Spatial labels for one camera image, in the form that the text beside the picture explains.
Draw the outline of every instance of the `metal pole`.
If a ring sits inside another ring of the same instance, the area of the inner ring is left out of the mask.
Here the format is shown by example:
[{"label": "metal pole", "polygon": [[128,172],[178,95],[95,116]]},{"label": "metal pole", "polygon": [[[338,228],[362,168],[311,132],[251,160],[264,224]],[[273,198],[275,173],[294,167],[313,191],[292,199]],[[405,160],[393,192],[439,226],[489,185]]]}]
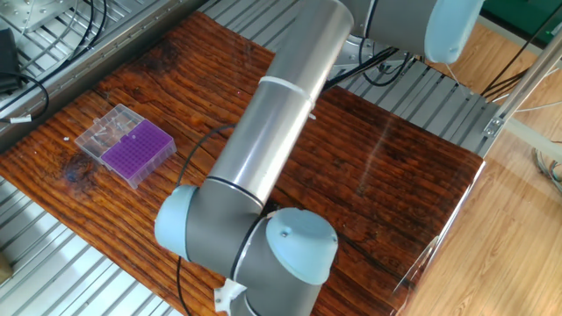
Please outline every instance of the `metal pole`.
[{"label": "metal pole", "polygon": [[352,26],[337,0],[304,3],[208,180],[265,204]]},{"label": "metal pole", "polygon": [[543,78],[556,65],[562,56],[562,32],[559,32],[548,44],[544,51],[538,56],[537,61],[529,68],[521,81],[509,94],[506,102],[501,106],[498,113],[500,119],[508,120],[517,108],[525,102]]}]

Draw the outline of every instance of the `wooden floor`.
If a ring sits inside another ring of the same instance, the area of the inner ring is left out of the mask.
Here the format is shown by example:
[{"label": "wooden floor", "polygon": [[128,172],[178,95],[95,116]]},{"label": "wooden floor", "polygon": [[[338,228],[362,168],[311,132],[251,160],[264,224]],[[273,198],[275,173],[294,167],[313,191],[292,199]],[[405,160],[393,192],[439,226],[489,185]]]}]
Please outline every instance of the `wooden floor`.
[{"label": "wooden floor", "polygon": [[[452,70],[480,93],[518,46],[481,25]],[[528,67],[525,54],[506,78]],[[445,74],[443,65],[437,67]],[[562,100],[562,71],[547,77],[522,108]],[[562,106],[515,118],[562,140]],[[407,315],[561,315],[562,197],[539,175],[531,146],[504,132],[487,166],[426,271]]]}]

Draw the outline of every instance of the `wire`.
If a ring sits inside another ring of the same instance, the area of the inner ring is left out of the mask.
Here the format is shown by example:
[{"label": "wire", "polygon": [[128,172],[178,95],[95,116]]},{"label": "wire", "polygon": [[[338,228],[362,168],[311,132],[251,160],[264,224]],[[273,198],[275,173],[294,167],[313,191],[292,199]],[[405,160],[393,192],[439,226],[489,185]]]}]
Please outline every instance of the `wire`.
[{"label": "wire", "polygon": [[[45,105],[43,105],[43,110],[41,110],[41,112],[39,112],[36,115],[32,115],[29,118],[29,120],[21,121],[21,122],[18,122],[18,123],[31,122],[35,119],[38,119],[41,115],[43,115],[43,114],[45,114],[45,112],[47,112],[47,109],[49,107],[49,94],[48,94],[47,90],[45,89],[45,87],[40,82],[38,82],[37,80],[35,80],[34,78],[32,78],[28,75],[19,74],[19,73],[0,72],[0,74],[2,74],[2,75],[12,75],[12,76],[17,76],[17,77],[20,77],[20,78],[27,79],[30,82],[35,83],[35,85],[37,87],[39,87],[41,89],[41,91],[43,92],[43,94],[45,95]],[[16,119],[18,119],[18,118],[0,118],[0,123],[12,124],[12,123],[16,123],[16,122],[14,122],[14,120],[16,120]]]},{"label": "wire", "polygon": [[[224,131],[224,130],[229,129],[229,128],[233,128],[233,127],[236,127],[236,124],[229,124],[229,125],[226,125],[226,126],[214,128],[209,133],[207,133],[205,136],[203,136],[203,138],[200,141],[198,141],[197,144],[195,144],[195,147],[191,150],[190,154],[188,154],[187,158],[185,159],[185,163],[182,167],[182,170],[179,173],[179,177],[177,178],[176,187],[178,187],[180,185],[180,183],[182,182],[182,177],[184,177],[185,170],[187,170],[187,167],[190,165],[191,158],[193,157],[193,155],[195,154],[197,149],[200,148],[201,145],[203,145],[203,143],[206,142],[214,134],[216,134],[220,131]],[[177,268],[176,268],[177,295],[179,296],[179,301],[182,304],[182,307],[184,308],[185,313],[187,314],[187,316],[191,316],[190,310],[187,307],[187,304],[185,304],[184,296],[182,295],[182,285],[180,283],[181,268],[182,268],[182,256],[179,256],[177,258]]]},{"label": "wire", "polygon": [[555,106],[555,105],[560,105],[560,104],[562,104],[562,101],[558,101],[558,102],[551,103],[551,104],[545,104],[545,105],[535,106],[535,107],[532,107],[532,108],[529,108],[529,109],[517,110],[517,111],[515,111],[515,112],[518,113],[518,112],[524,112],[524,111],[540,110],[540,109],[544,109],[544,108],[547,108],[547,107],[551,107],[551,106]]},{"label": "wire", "polygon": [[88,39],[88,35],[90,34],[91,27],[93,25],[94,25],[94,0],[90,0],[90,21],[88,21],[88,26],[86,26],[86,32],[84,32],[84,35],[82,36],[82,38],[78,42],[78,45],[76,46],[76,49],[75,49],[74,53],[72,54],[72,57],[69,58],[70,60],[75,59],[78,49],[80,47],[82,47],[83,44],[86,42],[86,39]]},{"label": "wire", "polygon": [[184,308],[185,313],[187,314],[187,316],[191,316],[191,312],[190,309],[187,307],[187,305],[185,304],[184,301],[184,295],[182,294],[182,286],[179,282],[179,280],[181,280],[182,278],[179,276],[180,271],[182,269],[182,256],[179,255],[177,257],[177,267],[176,267],[176,285],[177,285],[177,295],[179,296],[179,302],[182,304],[182,307]]},{"label": "wire", "polygon": [[180,185],[180,183],[182,182],[182,177],[184,176],[185,170],[187,170],[187,167],[190,164],[190,160],[193,157],[193,155],[195,154],[195,151],[197,151],[197,149],[199,147],[201,147],[201,145],[203,145],[204,142],[206,142],[206,140],[209,139],[209,137],[213,136],[214,134],[220,132],[220,131],[224,131],[228,128],[233,128],[236,127],[236,124],[230,124],[227,126],[221,126],[221,127],[217,127],[215,129],[212,129],[207,135],[203,136],[203,138],[198,141],[198,143],[195,145],[195,147],[191,150],[190,154],[187,156],[187,159],[185,159],[185,163],[184,166],[182,167],[182,170],[180,171],[179,177],[177,178],[177,182],[176,182],[176,187],[178,187]]},{"label": "wire", "polygon": [[[366,39],[361,39],[361,44],[359,44],[359,64],[362,64],[363,62],[361,61],[361,56],[363,54],[363,45]],[[402,73],[402,71],[404,71],[404,68],[406,67],[407,61],[410,60],[410,53],[406,53],[406,56],[404,57],[404,61],[402,62],[402,64],[398,67],[396,67],[391,73],[395,72],[397,69],[399,69],[400,71],[397,72],[392,78],[388,79],[386,82],[384,83],[377,83],[374,80],[370,79],[370,77],[363,72],[363,77],[365,78],[365,80],[370,83],[371,85],[375,86],[375,87],[385,87],[391,83],[393,83],[394,81],[396,81],[396,79],[398,79],[398,77],[400,76],[400,74]]]},{"label": "wire", "polygon": [[91,49],[92,45],[95,45],[96,41],[99,39],[99,35],[101,35],[102,31],[104,30],[106,18],[107,18],[107,0],[104,0],[104,15],[102,17],[102,23],[99,24],[99,28],[97,29],[96,36],[94,36],[94,39],[88,45],[88,49]]},{"label": "wire", "polygon": [[506,90],[507,87],[512,86],[514,83],[517,84],[523,78],[523,76],[527,73],[528,68],[524,71],[520,72],[517,75],[513,75],[512,77],[500,82],[496,83],[492,89],[490,89],[486,94],[483,95],[485,98],[489,98],[494,94],[501,94],[503,90]]},{"label": "wire", "polygon": [[326,91],[334,88],[336,85],[338,85],[341,82],[351,78],[352,76],[360,75],[363,72],[365,72],[365,71],[367,71],[367,70],[369,70],[373,67],[376,67],[381,62],[388,59],[388,57],[396,54],[396,52],[398,52],[398,48],[388,47],[387,49],[379,52],[377,55],[371,57],[365,63],[359,64],[359,66],[353,68],[352,70],[348,71],[347,73],[337,75],[336,77],[326,81],[326,83],[324,84],[324,87],[322,88],[322,92],[326,92]]},{"label": "wire", "polygon": [[538,151],[536,148],[533,148],[531,150],[531,153],[533,154],[533,162],[537,166],[538,171],[544,176],[546,176],[547,178],[549,178],[554,184],[554,186],[556,187],[556,189],[558,189],[558,191],[562,194],[562,184],[560,183],[558,177],[554,173],[554,168],[558,166],[558,163],[552,162],[551,167],[547,168],[546,163],[544,162],[543,153]]},{"label": "wire", "polygon": [[503,96],[506,93],[509,93],[519,83],[520,80],[521,80],[521,77],[513,78],[513,80],[503,84],[501,87],[497,88],[496,90],[489,91],[483,97],[485,99],[488,99],[489,97],[495,95],[495,97],[492,97],[492,99],[495,100],[495,99],[497,99],[497,97]]},{"label": "wire", "polygon": [[488,84],[488,86],[482,91],[480,95],[484,96],[484,94],[487,93],[492,88],[492,85],[496,81],[498,81],[498,79],[500,79],[500,77],[503,74],[505,74],[508,68],[515,62],[515,60],[522,54],[522,52],[525,51],[525,48],[527,48],[527,46],[538,36],[538,34],[544,29],[544,27],[554,19],[554,17],[558,13],[558,11],[560,11],[560,9],[562,9],[562,4],[560,4],[558,8],[556,8],[556,10],[538,27],[537,31],[533,34],[533,36],[525,42],[525,44],[521,47],[521,49],[519,49],[517,54],[515,54],[515,56],[513,56],[513,58],[511,59],[511,61],[508,62],[508,65],[490,82],[490,84]]}]

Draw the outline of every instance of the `wooden tabletop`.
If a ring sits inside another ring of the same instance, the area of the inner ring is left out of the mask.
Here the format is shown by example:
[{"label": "wooden tabletop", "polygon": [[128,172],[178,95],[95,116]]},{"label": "wooden tabletop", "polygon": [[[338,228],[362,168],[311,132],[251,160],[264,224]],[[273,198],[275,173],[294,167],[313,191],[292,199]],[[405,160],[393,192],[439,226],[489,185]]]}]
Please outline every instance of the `wooden tabletop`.
[{"label": "wooden tabletop", "polygon": [[[181,311],[177,257],[155,242],[156,213],[186,155],[211,129],[239,120],[272,58],[195,13],[1,156],[0,175]],[[117,104],[161,127],[178,149],[137,190],[74,143]],[[313,114],[271,194],[279,205],[319,213],[341,236],[313,315],[388,315],[394,287],[483,162],[340,88]],[[203,182],[230,133],[197,151],[183,183]],[[192,311],[214,315],[223,277],[186,263],[182,278]]]}]

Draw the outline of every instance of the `pipette tip box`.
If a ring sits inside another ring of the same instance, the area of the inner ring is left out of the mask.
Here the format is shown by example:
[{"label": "pipette tip box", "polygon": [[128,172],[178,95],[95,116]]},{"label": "pipette tip box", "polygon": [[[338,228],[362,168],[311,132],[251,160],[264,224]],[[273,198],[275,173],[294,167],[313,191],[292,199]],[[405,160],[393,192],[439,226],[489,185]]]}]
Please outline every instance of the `pipette tip box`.
[{"label": "pipette tip box", "polygon": [[94,119],[75,143],[134,189],[177,150],[171,136],[123,104]]}]

